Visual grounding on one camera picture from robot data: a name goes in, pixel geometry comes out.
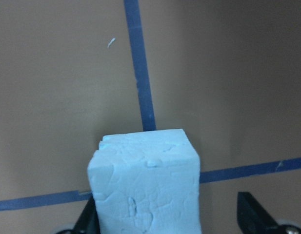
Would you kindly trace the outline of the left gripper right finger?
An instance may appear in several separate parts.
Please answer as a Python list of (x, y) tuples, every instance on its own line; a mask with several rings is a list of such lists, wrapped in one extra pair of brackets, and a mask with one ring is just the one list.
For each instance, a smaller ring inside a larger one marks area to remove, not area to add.
[(249, 192), (238, 192), (237, 223), (243, 234), (275, 234), (279, 228), (274, 218)]

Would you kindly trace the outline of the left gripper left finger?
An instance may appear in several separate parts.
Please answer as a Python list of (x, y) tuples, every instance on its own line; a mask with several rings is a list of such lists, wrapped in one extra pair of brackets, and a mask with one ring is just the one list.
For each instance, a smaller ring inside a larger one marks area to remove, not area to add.
[(100, 226), (94, 198), (91, 196), (74, 225), (72, 234), (99, 234)]

